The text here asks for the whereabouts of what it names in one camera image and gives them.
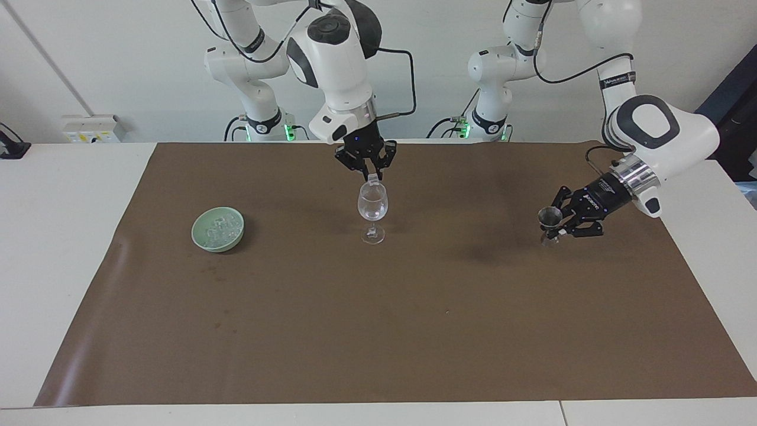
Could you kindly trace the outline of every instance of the power outlet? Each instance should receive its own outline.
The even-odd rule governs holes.
[[[121,143],[126,131],[114,115],[68,116],[63,134],[71,143]]]

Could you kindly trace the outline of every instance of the black cable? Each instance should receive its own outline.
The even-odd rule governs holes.
[[[279,45],[276,46],[276,50],[273,51],[273,53],[271,54],[271,56],[269,56],[268,58],[263,59],[262,61],[258,61],[257,59],[254,59],[254,58],[251,58],[251,57],[247,56],[247,54],[244,53],[241,50],[241,48],[239,47],[239,45],[236,44],[236,42],[232,38],[232,35],[229,33],[229,29],[226,28],[226,23],[223,22],[223,17],[221,16],[221,11],[218,9],[218,4],[216,4],[215,0],[210,0],[210,1],[213,3],[213,7],[216,9],[216,14],[218,14],[218,20],[221,22],[221,27],[223,27],[223,32],[226,34],[227,37],[229,37],[229,42],[234,46],[234,49],[236,49],[236,51],[239,52],[240,55],[242,55],[242,57],[244,57],[245,59],[247,59],[250,62],[254,62],[255,64],[265,64],[266,62],[270,61],[271,59],[274,59],[274,57],[279,54],[279,51],[283,47],[284,42],[286,41],[286,39],[289,37],[289,34],[291,34],[291,31],[294,29],[294,26],[297,25],[297,23],[300,22],[300,19],[302,19],[302,17],[305,16],[305,14],[307,13],[307,11],[310,10],[310,6],[309,5],[305,9],[303,9],[302,12],[297,16],[297,18],[294,19],[294,24],[292,24],[292,27],[286,33],[286,35],[284,36],[284,39],[282,39],[282,41],[279,43]]]
[[[234,140],[234,134],[235,134],[235,133],[237,132],[237,130],[245,130],[245,131],[246,131],[246,130],[247,130],[247,127],[243,127],[243,126],[240,126],[240,127],[237,127],[237,128],[235,128],[235,129],[234,129],[234,130],[232,131],[232,142],[235,142],[235,140]]]
[[[292,126],[291,128],[292,128],[292,129],[295,129],[295,130],[297,130],[297,129],[302,129],[302,131],[304,131],[304,132],[305,132],[305,137],[307,138],[307,140],[311,140],[311,139],[310,139],[310,135],[309,135],[309,134],[307,133],[307,129],[306,129],[306,128],[304,128],[304,127],[302,127],[302,126]]]
[[[539,24],[539,33],[543,33],[544,32],[544,22],[547,20],[547,15],[550,13],[550,9],[552,8],[553,4],[554,4],[554,0],[550,0],[550,3],[547,5],[547,9],[544,12],[544,16],[541,17],[541,23]],[[621,53],[621,54],[612,56],[611,58],[607,58],[604,61],[601,61],[600,63],[595,64],[593,67],[589,67],[589,68],[581,71],[580,73],[571,75],[570,77],[563,78],[561,80],[547,80],[546,78],[544,78],[544,76],[541,75],[541,72],[539,72],[539,66],[537,65],[537,63],[538,63],[538,61],[537,61],[538,55],[539,55],[539,48],[535,48],[534,49],[534,71],[536,72],[536,75],[539,77],[539,79],[541,79],[541,81],[544,81],[545,83],[549,83],[549,84],[560,84],[560,83],[565,83],[566,81],[573,80],[573,79],[578,78],[578,77],[580,77],[580,76],[582,76],[582,75],[584,75],[586,73],[590,73],[591,71],[596,70],[597,68],[603,66],[604,64],[607,64],[610,61],[614,61],[615,59],[629,58],[632,61],[634,60],[634,56],[631,53]]]
[[[451,129],[447,129],[447,130],[444,131],[444,133],[441,134],[441,139],[444,139],[444,135],[446,135],[447,132],[450,132],[450,137],[452,137],[453,133],[459,132],[461,130],[462,129],[460,129],[459,127],[453,127]]]
[[[462,114],[460,114],[460,117],[466,116],[466,112],[468,112],[468,108],[470,108],[471,105],[473,105],[473,99],[475,99],[476,95],[478,95],[480,92],[481,92],[480,88],[476,89],[475,92],[473,92],[473,96],[471,96],[471,100],[468,101],[468,105],[466,105],[466,109],[463,110]]]
[[[210,30],[211,33],[213,33],[214,36],[218,37],[219,39],[228,42],[227,39],[224,39],[216,30],[210,25],[210,22],[207,21],[207,18],[205,15],[200,11],[200,8],[197,6],[197,3],[195,0],[189,0],[192,2],[192,5],[195,6],[195,10],[198,14],[200,14],[200,17],[202,18],[203,22],[205,22],[205,25],[207,25],[207,28]]]
[[[416,110],[418,109],[418,96],[416,93],[416,62],[413,59],[413,54],[407,50],[386,49],[383,47],[379,47],[377,48],[377,50],[379,52],[384,52],[384,53],[398,53],[402,55],[407,55],[408,59],[410,60],[410,83],[412,84],[412,91],[413,91],[413,109],[411,109],[408,112],[395,112],[393,114],[388,114],[385,117],[389,118],[389,116],[391,116],[391,118],[396,118],[396,117],[402,117],[402,116],[415,114]]]
[[[434,126],[431,128],[431,130],[428,131],[428,134],[426,135],[426,139],[431,139],[431,135],[434,134],[434,132],[444,123],[453,123],[454,119],[452,117],[447,117],[442,120],[439,120],[438,123],[434,124]]]
[[[229,132],[231,131],[232,126],[234,125],[234,123],[236,123],[237,121],[240,121],[238,115],[236,117],[234,117],[229,122],[229,124],[226,125],[226,131],[223,133],[223,142],[228,142],[229,141]]]
[[[8,129],[9,132],[13,133],[13,136],[16,136],[16,139],[18,139],[18,142],[23,143],[23,139],[21,139],[21,136],[18,136],[18,133],[14,132],[13,129],[8,127],[7,124],[0,122],[0,126],[3,126],[6,129]]]
[[[589,148],[586,151],[586,154],[584,155],[584,159],[589,164],[589,167],[593,168],[594,171],[596,171],[597,174],[599,174],[600,176],[602,176],[603,175],[602,171],[600,170],[600,168],[597,167],[596,164],[594,164],[594,161],[591,161],[591,157],[590,157],[591,152],[592,151],[596,151],[598,149],[611,149],[612,151],[616,151],[616,149],[614,149],[611,146],[607,146],[607,145],[597,145],[597,146],[592,146],[591,148]]]
[[[505,18],[507,17],[507,12],[510,11],[510,7],[512,6],[512,0],[510,0],[510,3],[507,4],[507,8],[505,9],[505,14],[502,16],[502,23],[505,23]]]

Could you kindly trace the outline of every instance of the wine glass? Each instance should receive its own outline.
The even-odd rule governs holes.
[[[389,209],[386,186],[378,178],[377,174],[368,175],[368,181],[360,187],[357,197],[357,211],[369,222],[363,227],[363,241],[368,244],[379,244],[386,235],[384,228],[376,223]]]

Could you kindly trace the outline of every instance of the table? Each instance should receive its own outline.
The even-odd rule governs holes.
[[[0,163],[0,345],[8,348],[0,352],[0,406],[33,404],[154,147],[36,145],[24,160]],[[756,375],[757,212],[713,161],[669,181],[661,193],[665,226]],[[0,412],[0,424],[752,424],[754,418],[757,399]]]

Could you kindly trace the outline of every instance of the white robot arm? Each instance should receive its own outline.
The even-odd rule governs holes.
[[[582,190],[561,188],[552,206],[540,212],[550,239],[603,235],[602,220],[631,201],[646,215],[659,217],[658,187],[707,159],[720,144],[708,118],[637,94],[631,59],[621,55],[631,51],[641,24],[639,0],[576,0],[576,5],[595,47],[618,56],[598,69],[606,109],[602,134],[608,146],[626,156]]]
[[[354,0],[323,0],[319,7],[328,12],[293,34],[287,46],[297,78],[326,97],[310,129],[329,144],[344,140],[335,156],[347,168],[367,180],[369,159],[382,178],[397,144],[384,141],[379,132],[366,63],[380,46],[381,24]]]
[[[266,35],[251,7],[251,3],[272,5],[286,1],[291,0],[208,0],[218,33],[231,35],[245,55],[255,60],[240,55],[230,43],[210,48],[205,54],[205,67],[210,75],[234,89],[241,100],[248,135],[253,141],[294,137],[290,133],[294,117],[279,107],[273,89],[261,81],[286,74],[289,62],[283,49],[276,52],[278,43]]]
[[[549,0],[511,0],[502,19],[507,45],[490,47],[471,56],[468,74],[481,90],[478,102],[467,114],[469,137],[500,140],[512,103],[510,81],[536,77],[534,59],[544,69],[544,50],[535,56],[535,43]]]

